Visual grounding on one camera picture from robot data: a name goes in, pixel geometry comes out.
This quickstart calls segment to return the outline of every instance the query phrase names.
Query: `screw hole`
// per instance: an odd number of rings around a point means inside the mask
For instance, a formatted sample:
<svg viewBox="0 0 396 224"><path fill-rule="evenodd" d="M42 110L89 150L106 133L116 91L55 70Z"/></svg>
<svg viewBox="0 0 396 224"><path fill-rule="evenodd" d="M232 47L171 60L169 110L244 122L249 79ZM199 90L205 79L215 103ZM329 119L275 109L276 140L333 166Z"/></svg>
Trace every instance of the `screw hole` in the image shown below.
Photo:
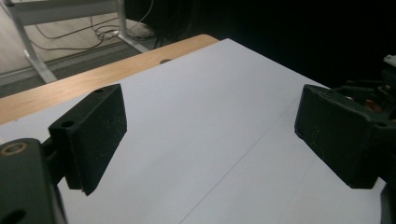
<svg viewBox="0 0 396 224"><path fill-rule="evenodd" d="M0 151L0 155L11 156L24 151L26 148L27 148L26 143L14 143L6 147L3 147L2 150Z"/></svg>
<svg viewBox="0 0 396 224"><path fill-rule="evenodd" d="M71 121L71 120L62 123L62 127L64 127L64 128L69 128L73 125L74 125L74 121Z"/></svg>
<svg viewBox="0 0 396 224"><path fill-rule="evenodd" d="M16 224L26 216L26 212L19 209L8 214L1 220L1 224Z"/></svg>
<svg viewBox="0 0 396 224"><path fill-rule="evenodd" d="M164 59L164 60L160 61L160 63L167 63L167 62L170 62L170 61L172 61L172 59Z"/></svg>

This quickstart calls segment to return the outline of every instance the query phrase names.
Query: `table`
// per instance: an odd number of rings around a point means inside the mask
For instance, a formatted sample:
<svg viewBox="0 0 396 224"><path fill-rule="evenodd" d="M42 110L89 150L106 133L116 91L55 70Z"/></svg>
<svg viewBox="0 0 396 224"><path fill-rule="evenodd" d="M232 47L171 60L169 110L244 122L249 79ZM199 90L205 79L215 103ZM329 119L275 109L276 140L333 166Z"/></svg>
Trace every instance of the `table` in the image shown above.
<svg viewBox="0 0 396 224"><path fill-rule="evenodd" d="M45 63L35 53L35 49L33 48L24 26L117 12L120 24L120 33L117 37L139 52L149 51L128 36L123 0L57 0L31 2L1 0L0 7L2 7L12 19L21 41L25 46L24 54L26 58L46 83L56 81L57 77L52 74Z"/></svg>
<svg viewBox="0 0 396 224"><path fill-rule="evenodd" d="M59 184L70 223L380 222L384 182L350 189L294 134L303 85L315 81L230 39L130 77L127 62L109 67L81 74L87 90L0 126L3 141L43 141L87 92L121 84L128 132L99 187L86 197ZM113 69L122 76L103 78ZM56 87L47 90L62 95Z"/></svg>
<svg viewBox="0 0 396 224"><path fill-rule="evenodd" d="M63 103L81 94L99 89L111 82L157 66L164 60L178 58L216 42L218 40L209 35L198 35L116 63L92 69L77 76L0 98L0 124Z"/></svg>

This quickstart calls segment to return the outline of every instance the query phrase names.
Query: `black background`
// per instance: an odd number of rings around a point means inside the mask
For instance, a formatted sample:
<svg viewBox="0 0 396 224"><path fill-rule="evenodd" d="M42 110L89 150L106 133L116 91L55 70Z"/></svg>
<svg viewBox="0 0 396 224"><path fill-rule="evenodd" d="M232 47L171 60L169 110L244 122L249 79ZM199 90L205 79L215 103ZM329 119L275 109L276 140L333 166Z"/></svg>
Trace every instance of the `black background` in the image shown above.
<svg viewBox="0 0 396 224"><path fill-rule="evenodd" d="M126 5L127 18L137 20L149 1ZM146 23L173 40L231 38L333 88L350 79L381 79L383 58L396 54L395 12L393 0L155 0Z"/></svg>

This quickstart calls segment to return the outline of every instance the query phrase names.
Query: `floor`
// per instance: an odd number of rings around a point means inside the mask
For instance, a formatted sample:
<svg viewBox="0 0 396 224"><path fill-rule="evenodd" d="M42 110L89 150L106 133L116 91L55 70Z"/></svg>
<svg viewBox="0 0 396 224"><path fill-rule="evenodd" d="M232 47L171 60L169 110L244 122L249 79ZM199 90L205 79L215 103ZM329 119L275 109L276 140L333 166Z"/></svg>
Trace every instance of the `floor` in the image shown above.
<svg viewBox="0 0 396 224"><path fill-rule="evenodd" d="M92 69L93 66L119 60L121 56L129 57L139 53L116 38L113 32L104 34L106 31L117 30L118 24L117 14L111 13L69 21L44 23L37 26L26 26L25 29L32 42L39 46L35 46L35 51L50 70L51 68L62 70L66 66L65 63L69 68L76 70L73 65L79 63L81 57L85 60L100 57L101 62L89 63L90 66L85 68ZM0 8L0 25L2 27L0 29L0 39L2 40L0 42L0 97L45 84L24 56L24 46L21 39L12 20L2 8ZM147 36L152 33L141 22L127 20L127 27L128 32L133 36ZM153 48L154 42L155 39L139 41L148 49ZM113 47L118 48L118 50L131 49L131 52L117 55L114 54ZM64 77L65 74L72 75L73 72L64 72L62 76Z"/></svg>

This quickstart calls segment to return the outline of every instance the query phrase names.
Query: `wooden table edge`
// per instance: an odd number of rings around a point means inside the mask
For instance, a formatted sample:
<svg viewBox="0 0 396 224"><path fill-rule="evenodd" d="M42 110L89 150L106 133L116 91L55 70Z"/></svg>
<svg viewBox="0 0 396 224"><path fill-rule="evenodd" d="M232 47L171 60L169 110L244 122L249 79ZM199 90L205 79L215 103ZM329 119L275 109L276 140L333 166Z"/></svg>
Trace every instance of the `wooden table edge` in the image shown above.
<svg viewBox="0 0 396 224"><path fill-rule="evenodd" d="M0 99L0 124L97 90L105 85L219 42L210 35L198 35L171 45L141 53L90 71Z"/></svg>

